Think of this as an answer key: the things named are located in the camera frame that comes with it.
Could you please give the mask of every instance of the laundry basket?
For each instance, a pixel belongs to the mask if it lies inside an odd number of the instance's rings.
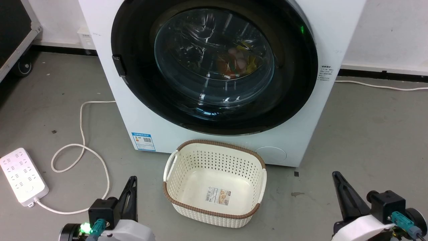
[[[181,144],[169,157],[163,172],[163,191],[186,217],[240,228],[259,208],[266,178],[265,163],[254,151],[192,140]]]

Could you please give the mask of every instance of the washing machine label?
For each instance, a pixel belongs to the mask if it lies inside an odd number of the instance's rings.
[[[321,65],[318,73],[317,81],[318,80],[329,81],[333,75],[333,72],[334,72],[334,69],[331,67],[331,65]]]
[[[207,195],[205,196],[205,201],[229,206],[231,194],[231,191],[225,189],[217,187],[208,187]]]
[[[156,151],[150,134],[132,132],[132,137],[134,138],[135,145],[137,145],[139,150]]]

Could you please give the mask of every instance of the wall outlet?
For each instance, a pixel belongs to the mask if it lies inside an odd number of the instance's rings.
[[[49,188],[24,148],[18,148],[2,157],[0,166],[18,202],[23,206],[34,206],[34,198],[40,199],[49,192]]]
[[[92,41],[91,33],[87,27],[81,27],[77,31],[77,35],[79,36],[80,43],[84,49],[93,49],[95,50],[94,42]]]

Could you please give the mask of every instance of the white washing machine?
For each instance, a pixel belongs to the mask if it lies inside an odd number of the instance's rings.
[[[80,0],[134,148],[298,167],[365,0]]]

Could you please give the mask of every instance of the electric cable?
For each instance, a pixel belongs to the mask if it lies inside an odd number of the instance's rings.
[[[424,237],[422,237],[422,235],[417,234],[416,236],[417,236],[421,241],[426,241],[426,240],[424,239]]]
[[[51,160],[51,168],[52,168],[52,170],[53,170],[54,172],[61,173],[61,172],[66,172],[66,171],[70,170],[71,168],[73,168],[73,166],[75,166],[75,165],[80,161],[80,159],[82,158],[83,153],[85,152],[85,149],[86,149],[86,150],[88,150],[88,151],[90,151],[90,152],[92,152],[92,153],[93,153],[96,157],[98,157],[98,159],[101,161],[101,163],[103,164],[103,167],[104,167],[104,171],[105,171],[105,173],[106,173],[106,178],[107,178],[107,189],[106,189],[106,192],[104,193],[104,195],[103,195],[102,199],[105,199],[105,198],[106,198],[106,196],[107,196],[107,194],[108,194],[108,191],[110,190],[110,177],[109,177],[109,175],[108,175],[107,166],[106,166],[106,163],[104,162],[103,158],[102,158],[98,153],[96,153],[94,150],[92,150],[91,148],[89,148],[89,147],[87,147],[87,146],[86,146],[86,140],[85,140],[85,135],[84,135],[84,133],[83,133],[83,125],[82,125],[82,110],[83,110],[83,107],[84,107],[86,104],[90,104],[90,103],[115,103],[115,102],[116,102],[116,101],[114,101],[114,100],[113,100],[113,101],[88,101],[88,102],[83,103],[83,104],[82,104],[82,106],[80,107],[80,133],[82,134],[83,145],[82,145],[82,144],[78,144],[78,143],[73,143],[73,144],[65,145],[65,146],[61,147],[61,148],[60,148],[60,149],[59,149],[59,150],[58,150],[58,151],[53,155],[52,160]],[[81,148],[82,148],[82,152],[80,153],[79,157],[78,157],[78,158],[75,160],[75,162],[74,162],[73,164],[71,164],[68,168],[66,168],[66,169],[64,169],[64,170],[57,170],[57,169],[55,169],[55,167],[54,167],[53,165],[54,165],[54,162],[55,162],[55,158],[56,158],[56,156],[57,156],[57,155],[58,155],[62,150],[66,149],[66,148],[68,148],[68,147],[71,147],[71,146],[78,146],[78,147],[81,147]],[[38,198],[35,198],[35,199],[34,199],[34,201],[35,201],[37,204],[39,204],[41,207],[45,208],[46,210],[51,211],[51,212],[56,213],[56,214],[71,215],[71,214],[79,214],[79,213],[83,213],[83,212],[86,212],[86,211],[88,211],[88,210],[89,210],[89,208],[85,208],[85,209],[78,210],[78,211],[74,211],[74,212],[61,212],[61,211],[57,211],[57,210],[51,209],[51,208],[47,207],[46,205],[42,204]]]
[[[369,87],[375,87],[375,88],[382,88],[382,89],[390,89],[390,90],[401,90],[401,91],[414,91],[414,90],[428,90],[428,87],[419,87],[419,88],[413,88],[413,89],[401,89],[401,88],[395,88],[391,86],[381,86],[381,85],[373,85],[373,84],[366,84],[358,81],[353,80],[336,80],[336,83],[354,83],[354,84],[361,84]]]

